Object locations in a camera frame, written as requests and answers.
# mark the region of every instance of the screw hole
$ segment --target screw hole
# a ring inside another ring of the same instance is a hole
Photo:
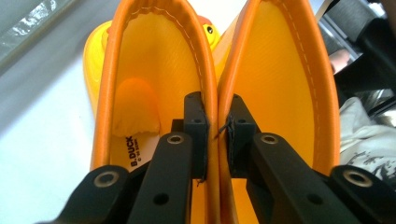
[[[308,194],[306,195],[306,198],[308,199],[309,202],[314,203],[316,205],[323,204],[323,200],[317,194]]]
[[[172,135],[170,137],[168,137],[168,143],[170,144],[180,144],[184,141],[184,138],[180,135]]]
[[[373,181],[366,175],[353,170],[345,170],[344,178],[356,186],[363,188],[370,188],[373,185]]]
[[[119,174],[114,171],[106,171],[99,174],[94,180],[93,184],[97,188],[107,188],[114,185],[119,179]]]
[[[169,196],[167,195],[167,194],[165,194],[165,193],[160,193],[160,194],[157,194],[155,197],[154,197],[154,203],[155,204],[157,204],[157,205],[164,205],[164,204],[166,204],[166,203],[168,203],[168,201],[169,201]]]
[[[276,144],[277,138],[272,135],[263,135],[261,140],[266,144]]]

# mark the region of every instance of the white surface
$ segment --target white surface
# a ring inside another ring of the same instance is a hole
[[[94,120],[81,54],[118,2],[81,1],[0,76],[0,223],[55,219],[89,172]],[[223,32],[244,2],[191,4]]]
[[[340,114],[340,163],[365,169],[396,188],[396,129],[370,121],[357,97],[348,99]]]

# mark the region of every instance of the black plastic bracket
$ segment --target black plastic bracket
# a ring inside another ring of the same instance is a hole
[[[127,223],[190,223],[192,141],[161,137]]]
[[[192,138],[192,178],[206,179],[208,124],[201,93],[193,92],[184,98],[183,132]]]
[[[250,142],[259,130],[256,121],[239,95],[233,96],[228,116],[228,163],[233,178],[248,176]]]
[[[260,223],[360,223],[280,136],[253,138],[247,192]]]
[[[114,165],[91,171],[61,214],[47,223],[125,223],[148,166],[146,163],[132,173]]]

